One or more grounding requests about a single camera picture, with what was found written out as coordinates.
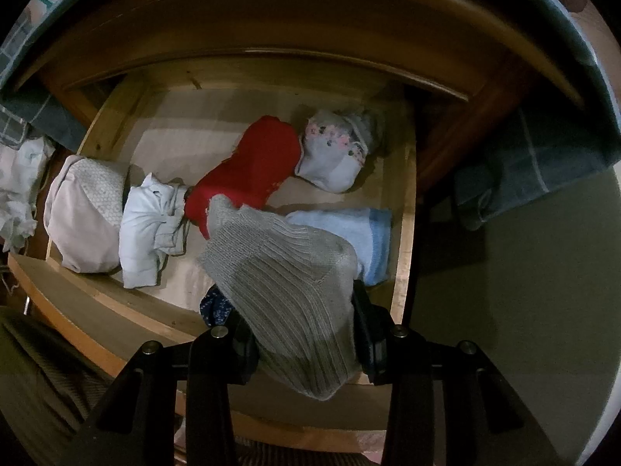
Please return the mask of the white small underwear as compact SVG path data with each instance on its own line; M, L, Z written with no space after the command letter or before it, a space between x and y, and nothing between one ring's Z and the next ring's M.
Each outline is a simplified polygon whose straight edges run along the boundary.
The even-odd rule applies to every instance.
M187 186L163 183L154 174L130 188L119 231L124 288L158 285L167 257L185 254L187 192Z

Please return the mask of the wooden drawer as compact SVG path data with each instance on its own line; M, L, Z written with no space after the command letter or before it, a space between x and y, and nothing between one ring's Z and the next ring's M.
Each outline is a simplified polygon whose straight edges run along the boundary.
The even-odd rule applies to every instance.
M302 209L387 208L392 212L389 278L373 302L403 316L414 237L416 153L401 120L411 82L387 71L339 61L228 57L145 66L118 81L85 135L85 157L124 162L132 183L147 175L197 183L228 157L250 123L275 116L302 129L319 108L375 110L395 119L354 188L331 194L298 178L286 180L267 206L285 215ZM121 276L78 275L61 264L55 245L41 259L14 255L9 268L43 316L84 356L118 374L147 340L186 343L205 328L198 313L212 281L197 260L197 228L185 253L167 260L160 283L129 290ZM390 390L364 374L318 402L255 374L229 391L235 433L279 446L331 452L377 452L385 440Z

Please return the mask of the white crumpled cloth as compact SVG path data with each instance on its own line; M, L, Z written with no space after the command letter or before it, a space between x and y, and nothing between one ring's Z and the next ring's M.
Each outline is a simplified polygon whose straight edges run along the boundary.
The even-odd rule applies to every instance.
M36 230L36 201L55 147L46 136L25 140L19 150L1 145L1 241L4 252L24 248Z

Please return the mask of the floral white underwear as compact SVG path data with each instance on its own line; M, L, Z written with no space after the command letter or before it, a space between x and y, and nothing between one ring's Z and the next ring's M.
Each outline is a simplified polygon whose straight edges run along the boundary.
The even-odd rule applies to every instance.
M345 193L378 143L377 122L371 114L319 110L300 137L295 175L320 190Z

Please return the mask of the light blue striped sock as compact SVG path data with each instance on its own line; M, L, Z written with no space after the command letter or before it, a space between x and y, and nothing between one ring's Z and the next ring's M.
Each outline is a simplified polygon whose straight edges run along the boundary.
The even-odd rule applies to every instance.
M384 208L297 210L286 215L291 224L326 230L355 249L358 279L371 287L389 277L392 212Z

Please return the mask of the floral beige bedsheet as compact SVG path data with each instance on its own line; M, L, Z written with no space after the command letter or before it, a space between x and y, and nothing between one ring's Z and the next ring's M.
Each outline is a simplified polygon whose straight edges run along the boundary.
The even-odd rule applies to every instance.
M614 34L616 16L606 17L594 0L559 0L584 31L598 59L614 71L620 68L620 40Z

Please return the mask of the grey plaid blanket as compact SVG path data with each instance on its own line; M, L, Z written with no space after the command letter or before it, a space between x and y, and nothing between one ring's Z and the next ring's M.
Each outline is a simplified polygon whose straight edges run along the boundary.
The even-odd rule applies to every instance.
M1 79L4 79L9 68L20 52L24 41L33 26L31 25L31 11L25 9L1 46ZM23 118L17 116L4 105L1 106L1 144L19 150L28 136L29 126Z

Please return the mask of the grey ribbed sock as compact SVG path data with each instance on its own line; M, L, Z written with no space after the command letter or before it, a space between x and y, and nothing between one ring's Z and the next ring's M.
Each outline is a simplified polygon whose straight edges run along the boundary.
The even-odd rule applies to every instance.
M303 396L331 399L359 369L355 249L328 231L235 207L225 195L212 197L205 213L200 264L250 327L262 369Z

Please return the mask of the red sock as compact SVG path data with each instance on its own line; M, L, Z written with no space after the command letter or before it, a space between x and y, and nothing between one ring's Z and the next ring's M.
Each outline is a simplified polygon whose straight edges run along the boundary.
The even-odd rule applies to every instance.
M263 116L242 135L232 154L193 187L185 201L185 217L204 238L210 199L225 195L235 207L261 209L280 185L294 175L301 145L294 126Z

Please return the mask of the beige ribbed underwear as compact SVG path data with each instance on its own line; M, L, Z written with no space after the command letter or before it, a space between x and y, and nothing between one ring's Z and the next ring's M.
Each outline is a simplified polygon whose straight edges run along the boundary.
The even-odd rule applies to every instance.
M128 165L67 157L45 201L43 225L74 273L110 273L119 265L119 230Z

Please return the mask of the dark blue patterned sock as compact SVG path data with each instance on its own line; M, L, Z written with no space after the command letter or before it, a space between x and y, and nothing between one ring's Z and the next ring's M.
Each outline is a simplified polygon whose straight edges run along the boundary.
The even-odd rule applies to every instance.
M217 285L210 286L199 304L199 313L208 328L235 323L236 311Z

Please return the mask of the blue checked cloth cover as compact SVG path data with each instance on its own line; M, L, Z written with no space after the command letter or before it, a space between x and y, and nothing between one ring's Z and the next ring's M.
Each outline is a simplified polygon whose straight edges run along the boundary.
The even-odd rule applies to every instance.
M411 134L411 141L418 144L420 202L457 222L478 226L617 163L620 114L593 46L558 0L474 1L498 13L505 22L516 25L541 45L577 81L583 97L581 102L574 102L549 94L542 86L520 87L516 104L461 146L441 177L423 184L419 178L420 150L429 145L434 130L456 119L466 104L438 89L401 77L411 82L411 96L400 118ZM82 95L93 105L93 117L88 121L80 120L43 80L31 78L19 89L10 89L7 80L23 54L46 37L73 4L84 2L63 0L39 25L33 26L9 72L1 79L2 100L17 107L20 113L41 107L44 98L51 97L53 111L47 120L54 135L67 144L73 144L95 118L103 84L139 68L81 87ZM282 55L187 60L228 57L331 61Z

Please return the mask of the wooden nightstand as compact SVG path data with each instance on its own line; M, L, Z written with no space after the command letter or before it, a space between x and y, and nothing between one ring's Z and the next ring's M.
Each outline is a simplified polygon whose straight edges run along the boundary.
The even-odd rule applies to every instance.
M81 87L164 61L303 56L357 64L462 99L419 154L429 184L518 100L520 87L581 102L561 63L474 0L85 0L25 52L7 85L43 80L82 121Z

